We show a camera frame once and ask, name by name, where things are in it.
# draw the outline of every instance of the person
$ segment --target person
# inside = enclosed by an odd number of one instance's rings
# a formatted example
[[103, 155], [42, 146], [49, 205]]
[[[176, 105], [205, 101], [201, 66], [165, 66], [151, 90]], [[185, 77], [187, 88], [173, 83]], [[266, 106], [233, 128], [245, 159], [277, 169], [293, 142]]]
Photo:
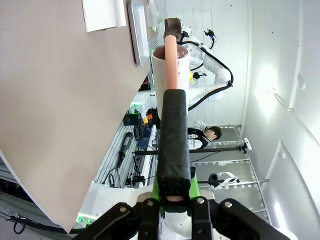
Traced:
[[203, 149], [208, 143], [221, 138], [221, 129], [217, 126], [207, 126], [202, 121], [195, 121], [193, 127], [188, 127], [189, 150]]

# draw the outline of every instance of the screw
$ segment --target screw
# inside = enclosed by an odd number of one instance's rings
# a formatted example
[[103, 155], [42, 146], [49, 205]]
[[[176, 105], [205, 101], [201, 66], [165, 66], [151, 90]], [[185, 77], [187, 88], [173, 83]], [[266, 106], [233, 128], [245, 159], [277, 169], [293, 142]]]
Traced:
[[205, 202], [205, 200], [201, 197], [198, 198], [196, 201], [198, 202], [198, 204], [203, 204]]
[[224, 206], [225, 206], [226, 208], [231, 208], [231, 207], [232, 207], [232, 203], [226, 201], [226, 202], [224, 203]]

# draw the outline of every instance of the white wall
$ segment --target white wall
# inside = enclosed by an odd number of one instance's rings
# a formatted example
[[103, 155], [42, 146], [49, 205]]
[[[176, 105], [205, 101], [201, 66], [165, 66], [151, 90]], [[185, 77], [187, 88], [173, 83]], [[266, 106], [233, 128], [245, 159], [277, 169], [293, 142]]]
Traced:
[[[267, 206], [272, 211], [280, 202], [288, 228], [300, 239], [316, 240], [319, 232], [309, 231], [294, 218], [309, 219], [320, 229], [320, 1], [253, 0], [251, 9], [251, 87], [244, 126], [253, 148], [249, 154], [258, 177], [270, 177]], [[283, 106], [272, 91], [266, 94], [271, 88]], [[279, 142], [287, 157], [270, 168]], [[277, 223], [275, 215], [271, 220]]]
[[[206, 101], [189, 112], [188, 123], [201, 120], [208, 125], [241, 124], [244, 108], [248, 64], [248, 3], [249, 0], [155, 0], [160, 15], [180, 18], [192, 28], [192, 34], [210, 46], [211, 40], [204, 31], [212, 29], [222, 44], [214, 55], [226, 64], [234, 75], [234, 87], [224, 92], [220, 100]], [[214, 75], [206, 73], [198, 86], [213, 84]]]

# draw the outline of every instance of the orange object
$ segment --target orange object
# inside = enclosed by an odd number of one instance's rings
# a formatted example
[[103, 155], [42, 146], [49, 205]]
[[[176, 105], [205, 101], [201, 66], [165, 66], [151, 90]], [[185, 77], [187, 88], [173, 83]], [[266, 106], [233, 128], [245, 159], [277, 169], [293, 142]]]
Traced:
[[178, 89], [178, 47], [173, 35], [165, 37], [165, 78], [167, 89]]

